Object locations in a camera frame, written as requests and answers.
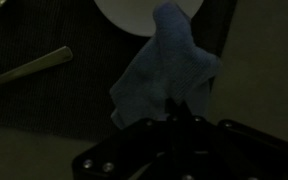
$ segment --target white plate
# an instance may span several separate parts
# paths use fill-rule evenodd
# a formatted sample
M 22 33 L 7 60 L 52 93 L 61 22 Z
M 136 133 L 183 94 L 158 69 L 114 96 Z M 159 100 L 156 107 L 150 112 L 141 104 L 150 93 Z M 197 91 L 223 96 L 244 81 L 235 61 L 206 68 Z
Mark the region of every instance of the white plate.
M 138 36 L 153 36 L 155 22 L 153 10 L 165 0 L 95 0 L 102 13 L 120 29 Z M 191 18 L 203 0 L 175 0 Z

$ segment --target blue towel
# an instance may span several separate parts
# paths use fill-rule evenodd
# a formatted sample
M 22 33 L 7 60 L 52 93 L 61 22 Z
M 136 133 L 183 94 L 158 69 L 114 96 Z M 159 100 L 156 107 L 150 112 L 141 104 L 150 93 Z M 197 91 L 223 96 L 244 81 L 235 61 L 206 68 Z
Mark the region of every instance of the blue towel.
M 116 109 L 111 115 L 121 129 L 143 119 L 165 120 L 165 100 L 186 101 L 203 116 L 209 97 L 208 80 L 221 66 L 219 58 L 194 44 L 190 18 L 172 2 L 153 13 L 156 33 L 110 89 Z

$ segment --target metal bar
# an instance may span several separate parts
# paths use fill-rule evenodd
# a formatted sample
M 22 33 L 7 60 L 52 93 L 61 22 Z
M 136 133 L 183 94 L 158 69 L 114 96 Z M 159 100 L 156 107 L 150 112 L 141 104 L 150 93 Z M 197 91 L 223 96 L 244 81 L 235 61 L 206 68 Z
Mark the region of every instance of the metal bar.
M 34 61 L 10 70 L 0 75 L 0 85 L 12 80 L 30 75 L 32 73 L 65 63 L 72 60 L 73 54 L 70 48 L 64 46 Z

